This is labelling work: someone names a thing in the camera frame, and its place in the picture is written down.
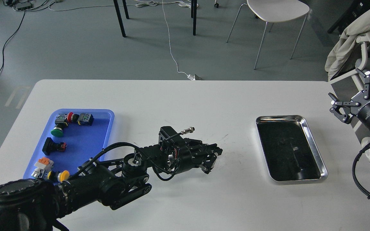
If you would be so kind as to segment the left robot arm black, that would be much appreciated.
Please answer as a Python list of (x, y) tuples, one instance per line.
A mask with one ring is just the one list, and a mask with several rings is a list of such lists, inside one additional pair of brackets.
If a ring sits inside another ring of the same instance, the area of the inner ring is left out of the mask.
[(156, 145), (111, 144), (57, 184), (29, 178), (0, 185), (0, 231), (66, 231), (59, 219), (95, 201), (119, 209), (150, 192), (148, 168), (157, 177), (169, 174), (162, 178), (166, 181), (193, 168), (208, 174), (222, 149), (182, 137), (193, 131), (190, 127), (177, 133), (165, 126)]

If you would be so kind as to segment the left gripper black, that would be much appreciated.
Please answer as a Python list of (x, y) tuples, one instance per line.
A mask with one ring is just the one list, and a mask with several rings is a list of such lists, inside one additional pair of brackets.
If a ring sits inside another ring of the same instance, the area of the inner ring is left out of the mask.
[(180, 174), (193, 168), (201, 168), (205, 174), (209, 174), (222, 152), (223, 149), (216, 143), (207, 144), (201, 140), (184, 139), (184, 142), (174, 146), (168, 154), (167, 171)]

